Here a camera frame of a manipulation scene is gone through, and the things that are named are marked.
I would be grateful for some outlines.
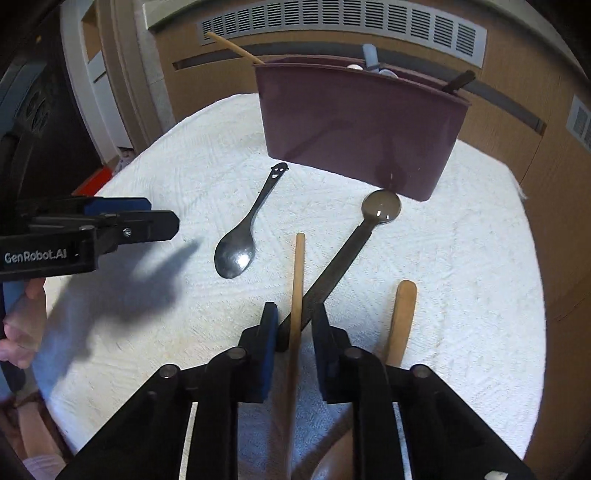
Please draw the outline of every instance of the wooden chopstick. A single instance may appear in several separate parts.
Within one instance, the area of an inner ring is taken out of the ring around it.
[[[298,357],[301,342],[301,304],[304,296],[304,250],[306,237],[303,233],[295,236],[294,284],[291,295],[290,347],[287,364],[287,402],[285,404],[285,431],[287,447],[285,450],[285,479],[291,478],[294,429],[296,423],[296,401],[298,381]]]
[[[234,42],[229,41],[226,38],[220,37],[219,35],[216,35],[213,32],[207,32],[206,35],[209,38],[214,39],[216,42],[221,43],[222,45],[224,45],[226,48],[229,48],[230,50],[232,50],[234,53],[238,53],[241,57],[244,57],[246,59],[249,59],[251,62],[253,63],[258,63],[259,65],[264,65],[265,62],[262,61],[260,58],[255,57],[252,53],[247,52],[246,50],[244,50],[244,48],[239,47],[238,45],[236,45]]]

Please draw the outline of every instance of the metal spoon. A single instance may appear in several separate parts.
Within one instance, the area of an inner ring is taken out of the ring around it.
[[[281,162],[271,168],[267,181],[256,198],[251,211],[244,217],[242,222],[236,225],[222,237],[213,255],[213,263],[216,271],[223,278],[234,278],[246,270],[255,258],[255,241],[252,238],[252,222],[256,213],[271,193],[275,184],[287,171],[287,163]]]
[[[306,292],[303,298],[301,313],[302,330],[308,325],[312,311],[317,303],[323,303],[335,289],[339,280],[351,266],[361,249],[378,225],[390,223],[400,214],[401,204],[398,195],[387,190],[376,190],[365,197],[361,204],[363,222],[353,231],[335,257],[320,274],[318,279]],[[289,314],[277,332],[276,350],[287,349],[290,338],[291,314]]]

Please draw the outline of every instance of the red object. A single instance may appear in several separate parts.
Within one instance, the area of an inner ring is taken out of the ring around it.
[[[85,182],[73,192],[73,195],[93,197],[112,178],[113,172],[111,172],[109,167],[105,166],[86,179]]]
[[[351,63],[303,56],[255,66],[269,156],[427,200],[470,103],[430,77]]]

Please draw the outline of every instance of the table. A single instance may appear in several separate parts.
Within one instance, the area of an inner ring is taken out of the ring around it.
[[[296,232],[306,233],[305,288],[361,222],[375,187],[310,167],[290,170],[254,224],[254,263],[220,278],[213,252],[246,214],[271,166],[257,95],[192,115],[101,191],[145,196],[174,210],[170,242],[125,245],[100,269],[47,282],[50,318],[34,369],[56,423],[80,449],[162,364],[206,363],[256,325],[265,301],[290,311]],[[354,345],[381,352],[398,283],[418,285],[403,367],[431,366],[523,457],[540,404],[545,320],[540,272],[518,185],[508,168],[458,141],[433,194],[402,199],[377,227],[326,302]],[[304,331],[295,458],[304,478],[347,427],[347,406],[324,405],[310,329]],[[243,405],[241,478],[279,475],[273,405],[282,401],[284,356],[263,405]]]

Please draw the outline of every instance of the wooden stick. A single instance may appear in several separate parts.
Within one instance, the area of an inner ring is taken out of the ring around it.
[[[285,431],[287,447],[285,451],[285,478],[291,477],[291,459],[294,447],[294,428],[296,424],[296,401],[298,381],[298,357],[301,341],[301,302],[304,296],[304,246],[306,237],[303,233],[295,236],[294,285],[291,295],[290,348],[287,364],[287,402],[285,404]]]
[[[214,39],[216,42],[221,43],[226,48],[229,48],[234,53],[238,53],[241,57],[244,57],[244,58],[250,60],[253,63],[258,63],[259,65],[264,65],[265,64],[265,62],[262,61],[260,58],[255,57],[252,53],[247,52],[246,50],[244,50],[244,48],[239,47],[234,42],[229,41],[227,38],[220,37],[219,35],[216,35],[213,32],[207,32],[206,35],[209,38]]]
[[[396,290],[390,334],[386,344],[386,365],[400,367],[413,324],[417,286],[402,280]],[[353,480],[353,430],[345,433],[322,457],[311,480]]]

